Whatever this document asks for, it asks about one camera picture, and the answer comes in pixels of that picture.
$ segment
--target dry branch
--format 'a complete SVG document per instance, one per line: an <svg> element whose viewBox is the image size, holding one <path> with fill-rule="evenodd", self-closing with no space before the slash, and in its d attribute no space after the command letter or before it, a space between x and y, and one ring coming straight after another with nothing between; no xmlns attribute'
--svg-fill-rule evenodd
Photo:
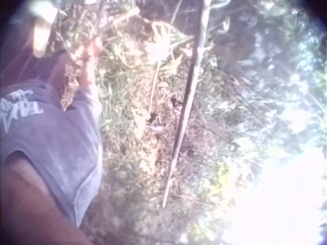
<svg viewBox="0 0 327 245"><path fill-rule="evenodd" d="M169 175L166 183L165 196L163 198L163 203L162 203L163 207L166 206L170 184L171 184L171 177L173 175L174 169L177 164L178 153L188 124L191 106L193 103L193 98L198 83L201 60L204 52L206 28L209 19L210 3L211 0L199 1L196 38L193 47L193 54L192 54L191 65L188 74L188 81L186 84L186 89L184 94L183 108L179 119L178 129L177 129L173 153L172 153L172 161L169 167Z"/></svg>

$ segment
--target hand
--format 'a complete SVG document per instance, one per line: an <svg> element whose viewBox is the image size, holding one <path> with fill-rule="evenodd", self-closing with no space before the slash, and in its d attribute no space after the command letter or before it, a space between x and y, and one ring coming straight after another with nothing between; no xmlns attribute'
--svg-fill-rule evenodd
<svg viewBox="0 0 327 245"><path fill-rule="evenodd" d="M93 39L84 51L84 61L97 60L102 51L102 40L100 37Z"/></svg>

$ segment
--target sunlight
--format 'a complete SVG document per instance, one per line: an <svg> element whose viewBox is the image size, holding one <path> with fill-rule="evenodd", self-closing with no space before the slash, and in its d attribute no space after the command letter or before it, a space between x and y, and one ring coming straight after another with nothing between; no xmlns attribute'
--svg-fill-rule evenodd
<svg viewBox="0 0 327 245"><path fill-rule="evenodd" d="M287 165L267 166L262 184L234 213L233 244L317 244L325 160L309 149Z"/></svg>

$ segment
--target twig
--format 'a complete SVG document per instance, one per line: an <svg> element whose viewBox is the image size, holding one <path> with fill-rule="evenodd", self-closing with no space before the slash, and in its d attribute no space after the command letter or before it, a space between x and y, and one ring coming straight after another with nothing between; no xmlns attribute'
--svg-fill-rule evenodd
<svg viewBox="0 0 327 245"><path fill-rule="evenodd" d="M76 18L76 20L75 20L75 25L74 25L73 28L72 28L72 33L74 33L74 40L75 40L75 41L76 41L76 39L77 39L76 35L77 35L78 27L79 27L79 25L82 23L82 20L83 20L85 14L86 14L86 12L87 12L87 6L86 6L86 5L87 5L87 4L84 4L84 5L83 5L82 10L81 10L79 16L78 16L78 17Z"/></svg>
<svg viewBox="0 0 327 245"><path fill-rule="evenodd" d="M177 3L176 9L175 9L175 11L174 11L174 13L173 13L173 16L172 16L172 19L170 20L170 24L171 24L171 25L172 25L172 24L174 23L174 21L175 21L176 15L177 15L177 13L178 13L178 10L179 10L179 8L180 8L182 2L183 2L183 0L179 0L179 2Z"/></svg>
<svg viewBox="0 0 327 245"><path fill-rule="evenodd" d="M149 109L148 109L149 114L151 113L151 107L152 107L152 100L153 100L153 95L154 95L154 89L155 89L155 84L157 83L160 65L161 65L161 62L158 61L157 62L156 69L155 69L155 72L154 72L154 75L153 75L153 79L152 79L151 94L150 94Z"/></svg>
<svg viewBox="0 0 327 245"><path fill-rule="evenodd" d="M105 12L105 6L106 6L106 0L101 0L101 2L99 4L99 11L98 11L98 15L97 15L96 24L95 24L95 33L98 32L98 29L100 27L100 23L101 23L102 17L104 16L104 12Z"/></svg>
<svg viewBox="0 0 327 245"><path fill-rule="evenodd" d="M209 12L210 12L210 3L211 0L202 0L199 1L199 12L198 12L198 23L197 23L197 32L196 38L193 47L193 54L191 58L191 65L188 74L188 81L186 84L184 100L183 100L183 108L179 119L178 129L176 133L175 143L173 147L172 153L172 161L169 167L169 175L167 177L166 189L165 189L165 196L163 198L162 206L166 206L171 178L174 172L174 169L177 164L178 153L183 141L183 137L186 131L186 127L188 124L188 119L190 116L190 111L193 103L193 98L196 90L196 86L198 83L198 76L201 67L201 60L203 57L204 52L204 44L206 38L206 28L209 19Z"/></svg>
<svg viewBox="0 0 327 245"><path fill-rule="evenodd" d="M100 28L99 31L98 31L97 36L100 36L102 33L104 33L104 32L106 32L106 31L110 30L110 28L111 28L112 26L116 26L116 25L118 25L120 22L123 22L124 20L126 20L126 19L128 19L128 18L130 18L130 17L132 17L132 16L134 16L134 15L137 15L137 14L139 14L139 8L136 7L136 8L134 8L134 9L131 9L131 10L128 11L126 14L124 14L124 15L118 17L117 19L114 19L114 20L111 21L110 23L108 23L105 27Z"/></svg>
<svg viewBox="0 0 327 245"><path fill-rule="evenodd" d="M210 6L210 9L220 9L222 7L227 6L230 3L230 0L225 0L222 3L218 3L218 4L213 4Z"/></svg>

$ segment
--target gray t-shirt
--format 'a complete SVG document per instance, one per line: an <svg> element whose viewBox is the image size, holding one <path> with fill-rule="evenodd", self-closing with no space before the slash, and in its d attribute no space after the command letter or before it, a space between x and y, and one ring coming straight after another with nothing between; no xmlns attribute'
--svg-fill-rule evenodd
<svg viewBox="0 0 327 245"><path fill-rule="evenodd" d="M30 80L0 93L1 163L23 152L63 213L80 226L102 175L102 110L96 85L79 88L63 111L48 84Z"/></svg>

